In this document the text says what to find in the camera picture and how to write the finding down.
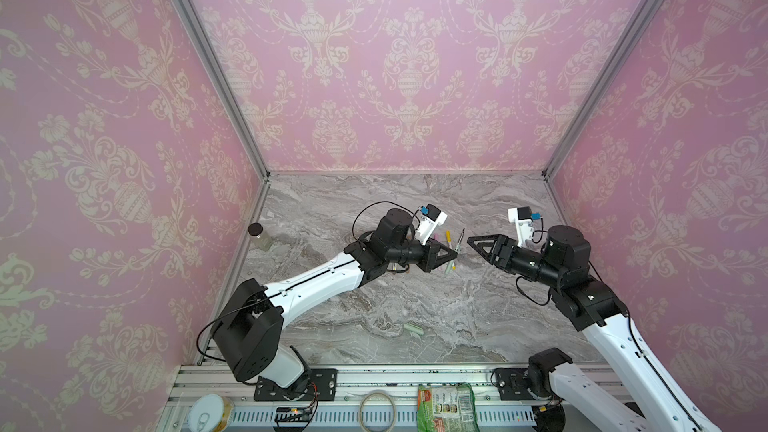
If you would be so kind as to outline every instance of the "white robot arm segment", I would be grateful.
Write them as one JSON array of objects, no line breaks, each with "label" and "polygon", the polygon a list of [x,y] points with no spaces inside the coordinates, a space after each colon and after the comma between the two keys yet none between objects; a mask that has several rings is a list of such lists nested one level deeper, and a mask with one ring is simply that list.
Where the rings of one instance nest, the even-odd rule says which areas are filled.
[{"label": "white robot arm segment", "polygon": [[533,239],[533,221],[539,220],[541,214],[531,213],[530,207],[514,207],[507,210],[507,216],[518,234],[518,246],[525,247],[526,241]]},{"label": "white robot arm segment", "polygon": [[646,432],[648,422],[616,400],[573,364],[560,364],[549,374],[552,391],[576,407],[603,432]]},{"label": "white robot arm segment", "polygon": [[267,296],[275,307],[283,308],[283,328],[310,310],[342,292],[360,286],[363,272],[360,263],[341,252],[325,264],[295,277],[266,285]]},{"label": "white robot arm segment", "polygon": [[445,212],[437,210],[433,205],[422,207],[422,216],[419,219],[418,229],[414,236],[421,245],[427,244],[427,239],[432,236],[437,226],[446,223],[448,216]]},{"label": "white robot arm segment", "polygon": [[[630,334],[629,324],[642,351],[635,346]],[[720,432],[694,402],[688,398],[683,389],[667,369],[659,362],[654,353],[643,341],[634,321],[623,315],[614,315],[605,319],[605,325],[592,324],[583,330],[584,336],[605,357],[610,366],[619,376],[621,382],[629,390],[648,419],[652,430],[657,432],[689,432],[699,430],[696,424],[688,418],[688,414],[703,427],[706,432]]]}]

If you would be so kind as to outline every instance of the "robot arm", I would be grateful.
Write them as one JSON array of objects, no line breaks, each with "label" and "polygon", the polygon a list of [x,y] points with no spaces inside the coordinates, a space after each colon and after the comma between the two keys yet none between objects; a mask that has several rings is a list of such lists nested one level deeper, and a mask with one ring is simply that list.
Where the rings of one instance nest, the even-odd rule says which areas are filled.
[{"label": "robot arm", "polygon": [[298,350],[279,343],[280,332],[321,302],[385,274],[390,262],[417,264],[430,272],[456,258],[456,252],[429,237],[446,218],[432,204],[422,208],[421,232],[408,238],[412,215],[392,208],[375,231],[362,234],[325,264],[279,282],[261,285],[249,279],[238,285],[213,329],[235,379],[259,375],[272,380],[286,398],[303,395],[311,370]]},{"label": "robot arm", "polygon": [[506,235],[470,237],[467,244],[504,272],[549,286],[552,302],[609,362],[645,419],[601,393],[558,349],[529,360],[528,379],[537,395],[555,393],[568,400],[605,432],[643,430],[646,423],[657,432],[720,431],[650,350],[627,306],[609,286],[589,275],[591,246],[579,230],[551,227],[541,253],[515,245]]},{"label": "robot arm", "polygon": [[518,246],[525,247],[526,241],[533,239],[533,221],[539,220],[542,214],[532,213],[530,207],[514,207],[507,209],[507,216],[518,234]]}]

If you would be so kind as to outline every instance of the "marble tabletop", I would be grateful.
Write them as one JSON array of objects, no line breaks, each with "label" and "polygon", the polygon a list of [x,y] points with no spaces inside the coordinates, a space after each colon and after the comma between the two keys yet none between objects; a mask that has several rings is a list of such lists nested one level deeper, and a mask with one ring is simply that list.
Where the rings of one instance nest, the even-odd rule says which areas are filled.
[{"label": "marble tabletop", "polygon": [[[270,181],[260,221],[274,244],[268,252],[249,250],[240,282],[274,282],[326,262],[352,241],[358,212],[379,200],[411,210],[427,203],[440,207],[448,214],[437,229],[441,242],[446,230],[457,240],[462,228],[465,237],[514,237],[507,208],[515,206],[541,212],[546,228],[558,223],[539,173],[276,175]],[[368,209],[356,233],[374,229],[389,208]],[[466,241],[456,270],[445,269],[427,274],[413,265],[409,273],[387,273],[304,313],[283,331],[281,341],[314,364],[527,362],[550,347],[576,361],[602,360],[553,304],[539,307],[522,297],[514,276],[487,264]],[[543,286],[525,281],[521,286],[538,301],[546,299]],[[422,328],[424,335],[404,331],[406,322]]]}]

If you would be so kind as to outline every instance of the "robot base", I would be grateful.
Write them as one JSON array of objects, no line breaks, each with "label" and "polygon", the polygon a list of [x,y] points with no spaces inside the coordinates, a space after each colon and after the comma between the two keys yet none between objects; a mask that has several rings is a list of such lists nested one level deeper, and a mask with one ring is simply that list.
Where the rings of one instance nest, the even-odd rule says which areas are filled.
[{"label": "robot base", "polygon": [[[317,399],[320,402],[333,402],[336,397],[336,376],[337,369],[312,369],[310,374],[310,383],[317,386]],[[256,402],[275,402],[285,400],[288,391],[272,380],[259,377],[256,381],[256,391],[254,400]],[[315,390],[312,387],[307,388],[307,392],[298,397],[296,401],[306,400],[311,402],[315,398]]]},{"label": "robot base", "polygon": [[491,375],[491,383],[498,389],[501,400],[535,400],[528,389],[527,369],[496,368]]}]

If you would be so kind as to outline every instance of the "pink damask wallpaper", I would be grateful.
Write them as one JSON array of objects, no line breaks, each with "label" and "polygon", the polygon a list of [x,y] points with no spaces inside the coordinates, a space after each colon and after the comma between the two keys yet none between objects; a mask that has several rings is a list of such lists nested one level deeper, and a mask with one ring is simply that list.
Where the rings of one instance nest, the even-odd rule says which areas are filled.
[{"label": "pink damask wallpaper", "polygon": [[257,184],[169,0],[0,0],[0,430],[154,430]]},{"label": "pink damask wallpaper", "polygon": [[194,0],[273,171],[541,169],[639,0]]},{"label": "pink damask wallpaper", "polygon": [[688,395],[764,430],[768,0],[666,0],[555,185]]}]

